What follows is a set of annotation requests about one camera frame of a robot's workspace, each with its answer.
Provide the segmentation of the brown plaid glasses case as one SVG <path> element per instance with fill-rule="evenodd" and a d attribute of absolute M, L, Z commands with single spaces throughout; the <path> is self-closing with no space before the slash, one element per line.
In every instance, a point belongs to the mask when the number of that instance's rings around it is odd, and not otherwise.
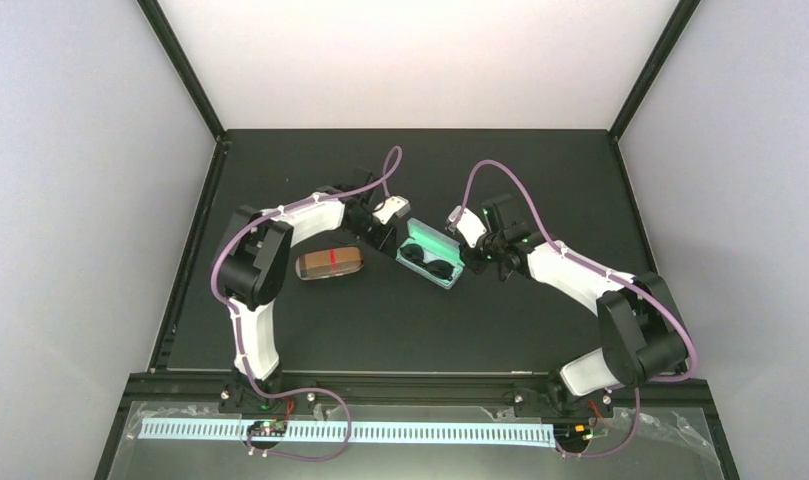
<path fill-rule="evenodd" d="M 322 280 L 357 273 L 364 263 L 363 254 L 358 247 L 337 247 L 299 256 L 295 262 L 295 271 L 300 280 Z"/>

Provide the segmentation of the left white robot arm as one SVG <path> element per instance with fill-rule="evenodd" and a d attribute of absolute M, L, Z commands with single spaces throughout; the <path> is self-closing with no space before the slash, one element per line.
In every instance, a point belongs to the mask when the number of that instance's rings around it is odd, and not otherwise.
<path fill-rule="evenodd" d="M 344 229 L 386 255 L 398 245 L 398 224 L 409 201 L 388 196 L 375 203 L 381 186 L 370 179 L 350 191 L 326 186 L 292 204 L 256 210 L 243 206 L 215 257 L 210 287 L 231 321 L 234 368 L 256 392 L 280 366 L 274 338 L 274 308 L 290 262 L 291 249 L 322 233 Z"/>

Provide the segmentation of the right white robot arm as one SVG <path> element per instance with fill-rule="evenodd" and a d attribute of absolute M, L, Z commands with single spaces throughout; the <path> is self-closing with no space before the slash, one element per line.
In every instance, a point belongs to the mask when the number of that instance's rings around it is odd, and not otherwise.
<path fill-rule="evenodd" d="M 546 241 L 508 195 L 485 203 L 481 215 L 456 207 L 448 227 L 462 236 L 461 258 L 473 271 L 494 263 L 501 279 L 518 273 L 559 290 L 597 317 L 599 347 L 555 372 L 549 401 L 558 416 L 578 417 L 595 391 L 660 381 L 689 358 L 689 336 L 659 275 L 615 271 L 561 241 Z"/>

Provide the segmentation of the blue-grey glasses case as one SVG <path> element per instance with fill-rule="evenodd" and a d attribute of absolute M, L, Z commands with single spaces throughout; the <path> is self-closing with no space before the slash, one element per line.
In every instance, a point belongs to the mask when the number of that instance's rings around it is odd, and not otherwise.
<path fill-rule="evenodd" d="M 407 221 L 406 228 L 407 236 L 397 250 L 396 261 L 439 287 L 450 290 L 461 277 L 465 267 L 461 260 L 460 244 L 426 223 L 414 218 Z M 419 244 L 424 249 L 426 261 L 442 259 L 450 262 L 454 266 L 453 278 L 450 281 L 440 280 L 403 259 L 399 250 L 402 246 L 411 243 Z"/>

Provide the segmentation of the black sunglasses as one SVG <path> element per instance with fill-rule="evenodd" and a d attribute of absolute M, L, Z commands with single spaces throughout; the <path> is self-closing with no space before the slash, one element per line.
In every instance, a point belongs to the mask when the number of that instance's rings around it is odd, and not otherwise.
<path fill-rule="evenodd" d="M 443 281 L 450 281 L 453 278 L 454 266 L 442 259 L 425 260 L 424 249 L 416 243 L 407 244 L 399 250 L 402 258 L 412 265 L 415 265 L 431 276 Z"/>

